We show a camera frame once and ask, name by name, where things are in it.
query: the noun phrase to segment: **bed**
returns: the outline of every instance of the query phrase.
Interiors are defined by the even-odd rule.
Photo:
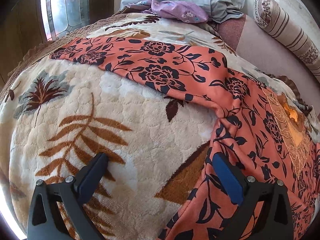
[[[223,152],[245,175],[285,183],[300,239],[317,214],[320,123],[299,105],[220,35],[119,13],[30,50],[12,73],[0,105],[6,203],[25,231],[35,182],[60,182],[102,151],[108,172],[84,210],[106,239],[214,239],[236,210],[210,165]]]

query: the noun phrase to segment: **floral pattern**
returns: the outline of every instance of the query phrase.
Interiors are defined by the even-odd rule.
[[[120,26],[117,25],[111,25],[107,28],[105,28],[105,31],[111,29],[111,28],[116,28],[116,27],[126,27],[126,26],[131,26],[131,25],[137,25],[137,24],[147,24],[147,23],[156,23],[157,21],[159,21],[161,19],[160,16],[158,15],[148,15],[146,16],[142,21],[133,21],[133,22],[128,22],[128,23],[124,23]]]
[[[52,102],[59,98],[63,98],[70,94],[74,86],[70,86],[63,80],[66,77],[66,71],[60,75],[50,76],[46,71],[35,78],[31,87],[19,96],[19,104],[13,117],[18,119],[21,115],[31,115],[37,111],[35,126],[37,118],[42,105]]]
[[[306,165],[300,174],[296,174],[268,101],[267,94],[273,95],[271,90],[229,68],[225,56],[214,49],[116,37],[96,39],[99,44],[92,47],[87,39],[74,39],[69,46],[76,44],[76,49],[84,51],[95,49],[97,54],[107,44],[111,55],[99,68],[148,85],[170,98],[213,109],[219,118],[201,176],[159,239],[196,239],[201,231],[205,232],[201,239],[212,240],[229,223],[237,206],[227,197],[212,167],[213,155],[221,152],[245,176],[255,176],[265,183],[275,183],[278,179],[284,182],[292,209],[294,239],[301,238],[311,222],[314,199],[319,192],[316,171],[320,165],[320,147],[311,142]],[[83,51],[76,52],[70,57],[65,53],[60,59],[73,61],[82,54]],[[276,97],[272,100],[280,105]],[[257,206],[252,214],[242,239],[251,234],[260,209]]]
[[[209,86],[223,87],[232,94],[233,99],[243,100],[246,95],[250,96],[248,85],[236,77],[225,78],[224,83],[221,80],[214,80]]]
[[[301,59],[305,65],[312,65],[315,64],[319,58],[319,51],[314,45],[311,45],[311,47],[304,54],[298,56],[298,58]]]
[[[146,85],[155,89],[155,85],[160,86],[162,93],[167,94],[170,88],[186,91],[185,85],[179,81],[179,73],[168,66],[160,67],[159,65],[150,64],[145,68],[146,71],[139,73]]]
[[[263,123],[265,125],[268,133],[271,134],[276,143],[283,143],[282,136],[280,134],[279,127],[276,124],[276,120],[273,117],[273,114],[266,111],[266,118],[263,119]]]
[[[58,48],[52,54],[52,59],[59,59],[62,55],[73,57],[76,52],[81,52],[83,49],[76,49],[76,45],[68,46],[66,48]]]
[[[175,47],[170,43],[162,43],[158,41],[146,41],[141,50],[147,51],[150,55],[163,56],[165,53],[172,53]]]
[[[106,52],[86,53],[77,58],[77,62],[81,64],[101,65],[106,59]]]

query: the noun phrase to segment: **black gripper frame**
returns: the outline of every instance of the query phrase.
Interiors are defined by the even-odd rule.
[[[57,202],[63,203],[81,240],[105,240],[82,205],[92,197],[107,166],[107,155],[98,153],[75,177],[69,176],[56,184],[37,183],[29,210],[28,240],[73,240]]]
[[[238,200],[239,207],[231,217],[229,224],[221,231],[216,240],[239,240],[246,229],[256,205],[264,201],[260,215],[246,240],[293,240],[292,211],[288,198],[288,189],[279,181],[270,183],[258,182],[256,179],[245,177],[241,170],[231,165],[223,153],[216,153],[213,156],[212,166],[225,187],[228,195]],[[235,185],[242,188],[241,196],[232,193],[233,183],[226,181],[234,180]]]

